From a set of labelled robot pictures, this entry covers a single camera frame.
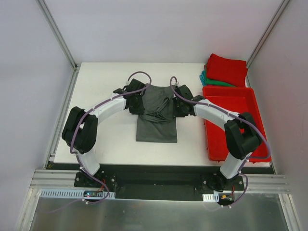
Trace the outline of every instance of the green cloth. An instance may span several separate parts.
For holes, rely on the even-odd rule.
[[[218,86],[224,86],[224,87],[235,87],[234,85],[230,84],[230,83],[226,83],[226,82],[222,82],[219,80],[214,80],[214,79],[210,79],[206,77],[206,69],[204,69],[204,76],[205,76],[205,83],[211,84],[211,85],[218,85]]]

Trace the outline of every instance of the stack of folded clothes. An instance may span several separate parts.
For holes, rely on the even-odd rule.
[[[204,86],[245,87],[247,71],[246,61],[225,59],[211,54],[200,80]]]

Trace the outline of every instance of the white ventilation grille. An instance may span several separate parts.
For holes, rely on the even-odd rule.
[[[82,199],[84,190],[75,190],[75,189],[43,189],[41,193],[41,197],[45,198],[67,198],[67,199]],[[99,192],[95,199],[99,197],[105,197],[107,192]],[[109,196],[106,199],[115,199],[115,192],[110,192]]]
[[[204,202],[218,202],[219,201],[218,193],[215,193],[215,194],[203,194],[202,198],[203,198]]]

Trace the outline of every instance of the gray floor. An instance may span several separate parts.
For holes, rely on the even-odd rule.
[[[71,199],[40,198],[45,210]],[[232,209],[214,203],[107,200],[76,202],[56,213],[36,210],[32,231],[286,231],[278,195],[246,194]]]

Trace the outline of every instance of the red basket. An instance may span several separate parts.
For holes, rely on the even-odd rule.
[[[252,88],[229,88],[229,87],[203,87],[203,95],[212,103],[234,112],[250,112],[254,117],[257,128],[265,136],[259,108]],[[215,124],[205,121],[205,129],[207,136],[208,155],[210,160],[224,161],[228,155],[225,132]],[[252,156],[266,157],[268,150],[263,142]],[[271,158],[254,159],[252,162],[269,162]]]

